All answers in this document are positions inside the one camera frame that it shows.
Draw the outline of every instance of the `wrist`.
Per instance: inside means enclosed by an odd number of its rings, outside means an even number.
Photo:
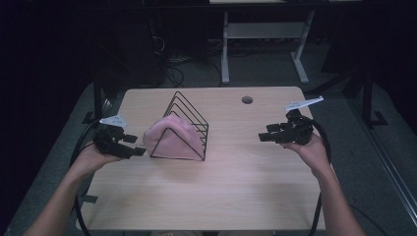
[[[328,168],[313,171],[313,175],[317,178],[319,183],[335,179],[334,171],[329,165]]]

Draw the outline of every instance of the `pink object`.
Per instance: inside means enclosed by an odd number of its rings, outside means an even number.
[[[153,157],[203,160],[199,133],[189,121],[176,115],[155,122],[145,132],[144,144]]]

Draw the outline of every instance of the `table top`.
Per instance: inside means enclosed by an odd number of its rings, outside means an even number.
[[[132,89],[119,114],[138,136],[160,119],[179,90],[208,121],[206,161],[132,156],[94,174],[82,213],[88,229],[309,229],[317,180],[293,151],[260,142],[266,125],[287,122],[284,107],[304,100],[298,88]],[[251,96],[245,104],[242,97]],[[311,117],[308,107],[300,109]],[[325,224],[321,218],[319,229]]]

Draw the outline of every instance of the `black wire rack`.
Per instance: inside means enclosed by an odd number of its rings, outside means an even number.
[[[206,160],[206,151],[207,151],[207,143],[208,143],[208,136],[209,136],[209,123],[206,119],[200,114],[200,112],[191,104],[191,102],[180,92],[176,91],[172,96],[171,102],[169,103],[163,117],[169,115],[176,115],[182,119],[187,120],[192,126],[195,127],[197,133],[200,136],[200,140],[202,142],[202,149],[203,154],[201,154],[198,150],[194,149],[190,144],[188,144],[181,136],[179,136],[173,129],[166,128],[161,137],[170,130],[173,132],[179,139],[181,139],[190,149],[192,149],[202,161]],[[158,148],[160,140],[156,144],[155,148],[153,149],[152,153],[150,154],[151,157],[160,157],[164,158],[165,156],[156,156],[154,155],[155,151]],[[191,159],[187,156],[178,157],[180,159]]]

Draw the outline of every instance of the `round hole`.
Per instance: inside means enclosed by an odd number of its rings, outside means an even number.
[[[254,102],[254,99],[251,96],[244,96],[242,97],[242,102],[245,104],[251,104]]]

